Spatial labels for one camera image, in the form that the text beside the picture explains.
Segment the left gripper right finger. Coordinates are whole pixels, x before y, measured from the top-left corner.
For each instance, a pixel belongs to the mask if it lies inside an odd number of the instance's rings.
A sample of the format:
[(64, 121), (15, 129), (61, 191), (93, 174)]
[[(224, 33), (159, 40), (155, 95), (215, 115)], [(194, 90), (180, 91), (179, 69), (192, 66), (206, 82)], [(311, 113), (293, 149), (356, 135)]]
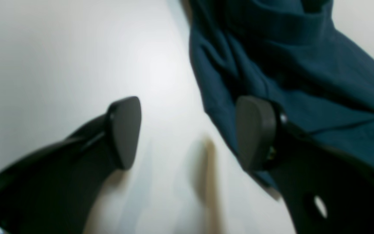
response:
[(282, 107), (253, 96), (236, 102), (238, 160), (266, 171), (298, 234), (374, 234), (374, 169), (316, 142)]

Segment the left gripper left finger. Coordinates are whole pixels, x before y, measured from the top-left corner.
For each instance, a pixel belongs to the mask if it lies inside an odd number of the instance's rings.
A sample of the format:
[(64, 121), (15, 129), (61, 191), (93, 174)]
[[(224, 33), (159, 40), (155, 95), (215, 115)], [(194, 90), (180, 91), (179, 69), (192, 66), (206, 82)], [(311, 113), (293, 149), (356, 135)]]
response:
[(138, 97), (110, 104), (55, 144), (0, 172), (0, 228), (10, 234), (81, 234), (105, 180), (134, 164)]

